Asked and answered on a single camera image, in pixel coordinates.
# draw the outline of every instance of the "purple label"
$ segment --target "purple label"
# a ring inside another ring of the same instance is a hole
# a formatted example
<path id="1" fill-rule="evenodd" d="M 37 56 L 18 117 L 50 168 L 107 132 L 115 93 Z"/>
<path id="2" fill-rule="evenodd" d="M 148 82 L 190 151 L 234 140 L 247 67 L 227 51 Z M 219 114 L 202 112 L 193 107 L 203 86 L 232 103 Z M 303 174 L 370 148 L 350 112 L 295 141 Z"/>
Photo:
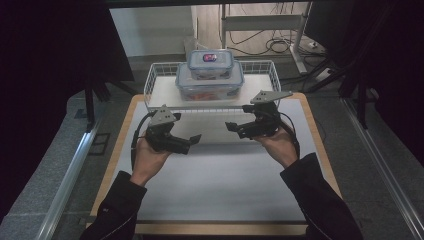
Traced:
<path id="1" fill-rule="evenodd" d="M 216 54 L 205 54 L 203 55 L 203 62 L 215 62 Z"/>

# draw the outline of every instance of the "plastic food container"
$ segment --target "plastic food container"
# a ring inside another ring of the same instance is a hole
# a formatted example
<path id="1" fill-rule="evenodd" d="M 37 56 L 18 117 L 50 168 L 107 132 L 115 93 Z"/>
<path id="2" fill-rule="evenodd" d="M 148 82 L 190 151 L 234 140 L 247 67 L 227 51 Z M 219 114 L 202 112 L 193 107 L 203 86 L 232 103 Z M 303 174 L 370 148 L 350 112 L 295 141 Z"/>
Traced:
<path id="1" fill-rule="evenodd" d="M 234 61 L 231 77 L 221 80 L 196 80 L 191 76 L 187 63 L 181 63 L 177 71 L 176 86 L 186 101 L 210 101 L 234 99 L 238 96 L 244 77 L 241 64 Z"/>
<path id="2" fill-rule="evenodd" d="M 231 77 L 233 54 L 228 50 L 194 50 L 188 60 L 193 79 L 219 80 Z"/>

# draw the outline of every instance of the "black curtain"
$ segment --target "black curtain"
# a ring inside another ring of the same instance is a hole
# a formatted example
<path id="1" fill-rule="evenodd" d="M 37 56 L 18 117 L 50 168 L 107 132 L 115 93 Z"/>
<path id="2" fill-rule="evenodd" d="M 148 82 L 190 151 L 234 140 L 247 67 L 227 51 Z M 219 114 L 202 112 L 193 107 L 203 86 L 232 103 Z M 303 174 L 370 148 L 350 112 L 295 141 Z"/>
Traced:
<path id="1" fill-rule="evenodd" d="M 44 156 L 69 97 L 84 89 L 85 80 L 133 80 L 105 4 L 18 2 L 0 3 L 2 217 Z"/>
<path id="2" fill-rule="evenodd" d="M 376 109 L 424 166 L 424 1 L 397 1 L 367 58 Z"/>

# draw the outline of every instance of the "metal rail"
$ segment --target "metal rail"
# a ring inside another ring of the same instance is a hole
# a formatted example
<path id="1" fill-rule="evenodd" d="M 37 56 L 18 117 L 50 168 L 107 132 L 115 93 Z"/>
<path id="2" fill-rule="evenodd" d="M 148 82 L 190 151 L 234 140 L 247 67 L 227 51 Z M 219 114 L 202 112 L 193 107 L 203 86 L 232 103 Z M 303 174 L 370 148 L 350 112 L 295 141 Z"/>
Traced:
<path id="1" fill-rule="evenodd" d="M 45 240 L 52 238 L 91 147 L 91 143 L 103 119 L 104 110 L 105 106 L 101 104 L 98 108 L 97 121 L 93 129 L 90 132 L 84 133 L 35 239 Z"/>
<path id="2" fill-rule="evenodd" d="M 364 142 L 365 147 L 371 155 L 371 158 L 379 172 L 383 182 L 386 184 L 387 189 L 397 207 L 400 210 L 403 218 L 405 219 L 406 224 L 412 232 L 412 235 L 417 240 L 424 239 L 424 225 L 423 221 L 420 219 L 420 216 L 412 205 L 409 197 L 402 190 L 402 187 L 399 185 L 389 166 L 387 165 L 383 155 L 375 144 L 372 136 L 368 132 L 368 130 L 364 130 L 362 128 L 361 123 L 356 118 L 355 107 L 353 106 L 351 101 L 346 99 L 341 99 L 342 103 L 345 105 L 346 110 L 349 114 L 350 119 L 355 126 L 356 131 L 358 132 L 361 140 Z"/>

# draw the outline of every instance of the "wall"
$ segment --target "wall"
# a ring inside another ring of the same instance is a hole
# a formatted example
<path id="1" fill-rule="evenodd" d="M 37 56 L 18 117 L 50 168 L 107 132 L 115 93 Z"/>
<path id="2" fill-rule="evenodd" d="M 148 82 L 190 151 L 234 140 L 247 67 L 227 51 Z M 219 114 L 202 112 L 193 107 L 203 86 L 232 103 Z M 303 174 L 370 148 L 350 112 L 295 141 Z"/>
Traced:
<path id="1" fill-rule="evenodd" d="M 191 6 L 111 9 L 127 57 L 184 54 L 183 40 L 194 36 Z"/>

